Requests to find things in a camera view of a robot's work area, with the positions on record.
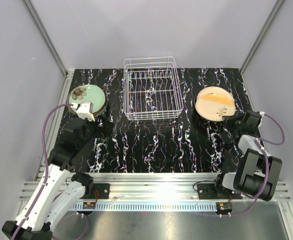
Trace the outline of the orange cream leaf plate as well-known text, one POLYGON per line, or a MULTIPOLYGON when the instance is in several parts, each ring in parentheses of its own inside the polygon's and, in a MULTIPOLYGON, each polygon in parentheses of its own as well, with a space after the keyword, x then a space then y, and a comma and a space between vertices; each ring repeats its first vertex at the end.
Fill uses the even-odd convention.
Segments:
POLYGON ((205 94, 197 98, 197 113, 206 120, 221 122, 224 117, 235 114, 236 107, 232 98, 217 93, 205 94))

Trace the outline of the pink cream branch plate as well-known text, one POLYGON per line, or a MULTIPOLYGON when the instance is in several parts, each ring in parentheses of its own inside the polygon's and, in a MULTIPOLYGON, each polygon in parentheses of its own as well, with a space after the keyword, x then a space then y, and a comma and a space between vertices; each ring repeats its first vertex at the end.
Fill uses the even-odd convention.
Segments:
POLYGON ((221 87, 217 87, 217 86, 210 86, 210 87, 206 87, 204 89, 202 89, 198 94, 196 99, 204 96, 204 95, 208 95, 208 94, 218 94, 224 97, 229 98, 230 100, 234 101, 233 96, 226 91, 225 89, 221 88, 221 87))

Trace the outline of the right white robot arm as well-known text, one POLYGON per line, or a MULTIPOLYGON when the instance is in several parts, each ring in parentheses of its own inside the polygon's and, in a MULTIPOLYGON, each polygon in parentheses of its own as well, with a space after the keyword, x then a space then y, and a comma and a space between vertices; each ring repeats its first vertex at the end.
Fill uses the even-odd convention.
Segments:
POLYGON ((282 160, 266 151, 262 143, 280 146, 285 142, 285 133, 280 123, 263 111, 248 110, 234 116, 223 116, 226 126, 233 130, 234 140, 244 154, 236 172, 220 173, 213 186, 213 194, 219 198, 238 194, 249 199, 270 201, 275 193, 279 180, 282 160), (258 136, 263 118, 272 120, 280 129, 280 142, 258 136))

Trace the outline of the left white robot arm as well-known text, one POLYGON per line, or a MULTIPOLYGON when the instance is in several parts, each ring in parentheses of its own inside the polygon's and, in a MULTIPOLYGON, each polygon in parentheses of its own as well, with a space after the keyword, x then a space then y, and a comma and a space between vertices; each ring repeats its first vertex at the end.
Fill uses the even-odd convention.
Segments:
POLYGON ((15 220, 8 220, 2 232, 10 240, 50 240, 53 232, 71 206, 80 198, 94 194, 94 179, 88 173, 76 172, 68 187, 60 187, 80 163, 96 139, 108 137, 114 124, 105 117, 89 121, 74 117, 63 128, 61 139, 51 150, 44 175, 27 205, 15 220))

